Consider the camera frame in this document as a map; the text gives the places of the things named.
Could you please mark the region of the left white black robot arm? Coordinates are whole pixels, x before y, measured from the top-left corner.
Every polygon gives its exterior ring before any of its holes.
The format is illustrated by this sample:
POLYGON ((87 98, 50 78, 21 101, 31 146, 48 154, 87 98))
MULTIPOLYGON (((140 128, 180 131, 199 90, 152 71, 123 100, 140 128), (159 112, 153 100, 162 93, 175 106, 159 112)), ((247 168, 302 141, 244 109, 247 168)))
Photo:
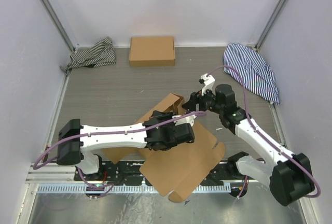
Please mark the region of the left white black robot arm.
POLYGON ((80 119, 70 120, 60 131, 56 163, 75 165, 91 180, 104 176, 101 158, 93 151, 106 148, 138 148, 165 151, 195 140, 193 124, 196 115, 153 111, 144 121, 122 127, 82 125, 80 119))

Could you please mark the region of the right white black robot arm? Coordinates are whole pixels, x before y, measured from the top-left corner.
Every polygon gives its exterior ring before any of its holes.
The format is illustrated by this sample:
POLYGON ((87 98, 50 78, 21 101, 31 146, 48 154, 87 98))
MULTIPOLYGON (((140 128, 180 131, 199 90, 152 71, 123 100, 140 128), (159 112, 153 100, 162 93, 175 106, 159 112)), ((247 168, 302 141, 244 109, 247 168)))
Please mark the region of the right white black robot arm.
POLYGON ((230 85, 217 85, 215 92, 210 89, 193 92, 182 107, 187 111, 209 110, 218 114, 222 125, 247 142, 263 159, 259 162, 244 152, 230 157, 231 178, 248 176, 259 181, 283 206, 318 191, 309 158, 302 153, 294 154, 266 134, 246 110, 237 106, 230 85))

